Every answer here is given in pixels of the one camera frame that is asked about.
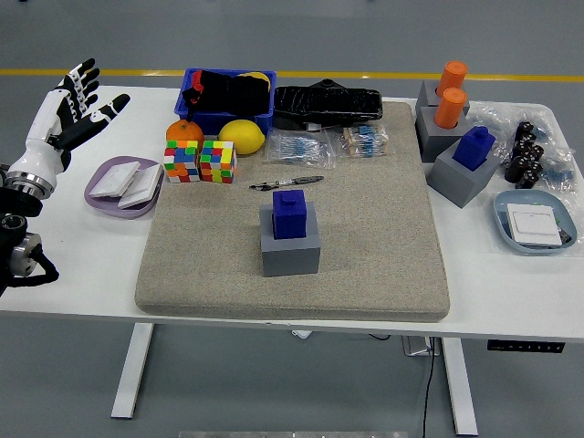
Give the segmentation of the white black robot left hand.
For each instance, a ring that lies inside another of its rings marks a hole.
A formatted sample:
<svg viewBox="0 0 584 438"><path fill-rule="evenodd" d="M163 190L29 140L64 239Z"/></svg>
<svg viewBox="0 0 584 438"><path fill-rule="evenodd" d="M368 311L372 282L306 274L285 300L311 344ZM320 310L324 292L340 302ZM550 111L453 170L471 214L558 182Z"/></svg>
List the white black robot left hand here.
<svg viewBox="0 0 584 438"><path fill-rule="evenodd" d="M37 189L42 199L57 187L57 176L71 160L71 152L105 130L130 102L120 94L99 109L99 69L90 58L71 69L50 90L26 136L26 150L6 174L5 185L16 190Z"/></svg>

